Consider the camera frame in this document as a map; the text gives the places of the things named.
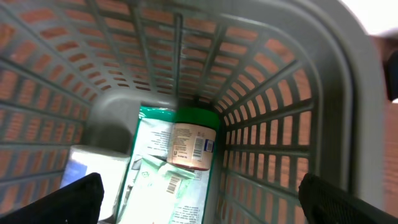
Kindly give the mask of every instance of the green container lid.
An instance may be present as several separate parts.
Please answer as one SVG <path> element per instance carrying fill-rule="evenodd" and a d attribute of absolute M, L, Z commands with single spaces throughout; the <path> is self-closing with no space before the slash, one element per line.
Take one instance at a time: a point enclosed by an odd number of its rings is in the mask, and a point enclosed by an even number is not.
<path fill-rule="evenodd" d="M 220 124 L 220 120 L 218 119 L 218 115 L 216 113 L 191 107 L 178 109 L 175 114 L 174 122 L 196 124 L 214 130 L 217 130 Z"/>

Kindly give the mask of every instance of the gray plastic basket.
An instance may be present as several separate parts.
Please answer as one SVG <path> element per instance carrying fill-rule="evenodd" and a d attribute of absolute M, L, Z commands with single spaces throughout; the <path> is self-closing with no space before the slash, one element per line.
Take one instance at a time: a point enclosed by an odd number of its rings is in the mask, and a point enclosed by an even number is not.
<path fill-rule="evenodd" d="M 382 208 L 381 77 L 337 1 L 2 0 L 0 216 L 70 145 L 125 152 L 141 104 L 224 121 L 204 223 L 303 223 L 306 172 Z"/>

